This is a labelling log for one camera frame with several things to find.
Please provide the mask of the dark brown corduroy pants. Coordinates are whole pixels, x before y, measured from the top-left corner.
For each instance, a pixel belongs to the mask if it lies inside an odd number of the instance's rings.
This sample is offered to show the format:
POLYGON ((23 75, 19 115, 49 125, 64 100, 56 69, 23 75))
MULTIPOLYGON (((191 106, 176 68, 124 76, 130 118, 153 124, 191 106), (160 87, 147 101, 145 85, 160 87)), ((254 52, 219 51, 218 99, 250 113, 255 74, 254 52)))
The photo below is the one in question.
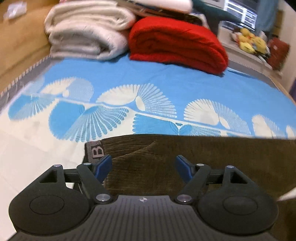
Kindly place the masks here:
POLYGON ((112 158, 103 183, 113 201, 95 207, 86 240, 295 240, 295 141, 126 135, 87 142, 83 161, 112 158), (192 204, 178 204, 185 182, 178 155, 211 168, 192 204))

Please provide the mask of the blue white patterned bedsheet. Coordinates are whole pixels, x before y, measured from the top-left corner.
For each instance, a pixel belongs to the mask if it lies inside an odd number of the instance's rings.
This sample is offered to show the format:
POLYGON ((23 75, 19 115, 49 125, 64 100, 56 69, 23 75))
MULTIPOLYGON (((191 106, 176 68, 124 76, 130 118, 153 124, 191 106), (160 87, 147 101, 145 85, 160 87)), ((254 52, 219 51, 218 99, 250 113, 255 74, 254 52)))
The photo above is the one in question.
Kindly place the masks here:
POLYGON ((221 76, 153 62, 42 59, 1 93, 1 240, 11 200, 84 144, 130 134, 295 138, 295 104, 265 75, 230 62, 221 76))

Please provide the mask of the red folded blanket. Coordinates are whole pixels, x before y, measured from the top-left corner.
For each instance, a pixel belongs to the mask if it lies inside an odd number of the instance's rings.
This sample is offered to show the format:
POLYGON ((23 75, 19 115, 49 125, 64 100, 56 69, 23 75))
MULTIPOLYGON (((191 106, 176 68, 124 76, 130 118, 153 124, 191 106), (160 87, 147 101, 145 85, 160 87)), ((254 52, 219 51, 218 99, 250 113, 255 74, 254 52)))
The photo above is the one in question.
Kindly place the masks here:
POLYGON ((130 30, 130 59, 178 64, 219 75, 228 67, 228 55, 209 29, 185 21, 149 16, 130 30))

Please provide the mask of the yellow plush toys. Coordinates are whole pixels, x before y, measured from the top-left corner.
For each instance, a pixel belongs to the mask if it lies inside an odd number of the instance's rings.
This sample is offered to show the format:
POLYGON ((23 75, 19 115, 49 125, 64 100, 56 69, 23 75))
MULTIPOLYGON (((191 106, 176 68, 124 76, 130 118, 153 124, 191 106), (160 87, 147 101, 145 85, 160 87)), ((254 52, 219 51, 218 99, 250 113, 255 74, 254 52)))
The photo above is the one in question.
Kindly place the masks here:
POLYGON ((236 42, 238 47, 248 54, 257 56, 268 56, 270 54, 266 41, 247 28, 234 29, 230 36, 232 41, 236 42))

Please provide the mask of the white folded comforter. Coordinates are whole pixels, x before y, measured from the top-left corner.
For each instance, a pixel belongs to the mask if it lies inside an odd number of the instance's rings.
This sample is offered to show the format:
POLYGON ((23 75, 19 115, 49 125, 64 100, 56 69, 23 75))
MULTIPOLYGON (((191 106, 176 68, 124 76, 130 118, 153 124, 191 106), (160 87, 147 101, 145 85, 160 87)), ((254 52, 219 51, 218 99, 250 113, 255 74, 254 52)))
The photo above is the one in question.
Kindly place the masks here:
POLYGON ((128 50, 135 15, 115 1, 66 1, 44 21, 54 58, 110 60, 128 50))

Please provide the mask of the wooden bed headboard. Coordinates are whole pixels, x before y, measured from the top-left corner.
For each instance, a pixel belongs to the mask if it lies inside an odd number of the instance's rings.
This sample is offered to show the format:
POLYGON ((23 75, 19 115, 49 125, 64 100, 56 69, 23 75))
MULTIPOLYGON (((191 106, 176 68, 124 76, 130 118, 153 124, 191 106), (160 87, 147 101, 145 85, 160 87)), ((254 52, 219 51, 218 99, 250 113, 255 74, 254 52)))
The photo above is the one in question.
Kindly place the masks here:
POLYGON ((44 20, 58 1, 26 1, 27 13, 16 19, 3 19, 8 6, 1 3, 1 91, 50 51, 44 33, 44 20))

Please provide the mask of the blue shark plush toy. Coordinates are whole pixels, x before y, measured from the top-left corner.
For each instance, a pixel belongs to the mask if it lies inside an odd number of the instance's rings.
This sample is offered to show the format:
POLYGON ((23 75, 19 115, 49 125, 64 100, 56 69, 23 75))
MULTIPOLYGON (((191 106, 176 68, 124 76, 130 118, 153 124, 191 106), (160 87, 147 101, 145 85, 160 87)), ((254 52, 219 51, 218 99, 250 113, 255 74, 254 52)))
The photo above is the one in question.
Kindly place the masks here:
POLYGON ((235 15, 227 11, 224 11, 223 9, 209 6, 200 0, 193 0, 192 2, 193 2, 193 9, 205 15, 208 26, 210 27, 210 30, 216 36, 218 36, 219 23, 221 21, 241 23, 240 18, 236 17, 235 15))

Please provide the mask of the white folded bedding stack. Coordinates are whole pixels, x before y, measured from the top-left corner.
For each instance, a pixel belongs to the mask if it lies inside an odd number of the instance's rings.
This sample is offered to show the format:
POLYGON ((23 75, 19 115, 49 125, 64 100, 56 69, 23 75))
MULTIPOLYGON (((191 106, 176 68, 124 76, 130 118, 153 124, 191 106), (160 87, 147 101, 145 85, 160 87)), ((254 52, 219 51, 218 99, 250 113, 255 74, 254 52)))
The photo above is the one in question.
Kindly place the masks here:
POLYGON ((193 10, 193 1, 177 1, 177 0, 135 0, 135 1, 117 1, 119 4, 133 4, 144 6, 150 9, 165 9, 178 13, 189 14, 193 10))

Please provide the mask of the blue curtain right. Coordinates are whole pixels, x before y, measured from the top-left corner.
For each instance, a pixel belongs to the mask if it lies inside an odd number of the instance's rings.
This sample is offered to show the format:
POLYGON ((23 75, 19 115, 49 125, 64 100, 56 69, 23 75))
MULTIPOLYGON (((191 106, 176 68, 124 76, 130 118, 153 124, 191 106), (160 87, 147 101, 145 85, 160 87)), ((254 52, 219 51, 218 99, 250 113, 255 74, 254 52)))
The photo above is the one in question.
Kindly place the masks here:
POLYGON ((255 32, 258 35, 262 32, 270 32, 278 11, 279 0, 260 0, 257 8, 255 32))

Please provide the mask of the white tissue pack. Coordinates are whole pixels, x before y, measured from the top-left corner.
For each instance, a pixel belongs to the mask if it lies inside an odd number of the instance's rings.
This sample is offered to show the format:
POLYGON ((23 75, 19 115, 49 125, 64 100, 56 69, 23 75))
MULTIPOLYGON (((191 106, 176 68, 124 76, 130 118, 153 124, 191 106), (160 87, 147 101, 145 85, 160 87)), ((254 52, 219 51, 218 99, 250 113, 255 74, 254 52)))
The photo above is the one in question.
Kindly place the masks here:
POLYGON ((6 12, 3 15, 4 20, 16 19, 25 15, 27 12, 27 3, 24 1, 17 1, 8 6, 6 12))

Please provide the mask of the window with white frame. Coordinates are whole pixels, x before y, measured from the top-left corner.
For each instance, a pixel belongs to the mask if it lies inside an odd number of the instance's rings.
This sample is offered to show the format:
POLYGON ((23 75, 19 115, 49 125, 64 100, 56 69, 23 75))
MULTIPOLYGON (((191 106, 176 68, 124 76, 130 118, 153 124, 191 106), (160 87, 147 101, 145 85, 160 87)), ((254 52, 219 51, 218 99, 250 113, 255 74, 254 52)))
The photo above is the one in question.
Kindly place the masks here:
POLYGON ((223 9, 240 19, 240 23, 224 21, 222 27, 233 30, 236 27, 255 30, 257 19, 257 7, 259 1, 256 0, 225 0, 225 1, 205 1, 208 5, 223 9))

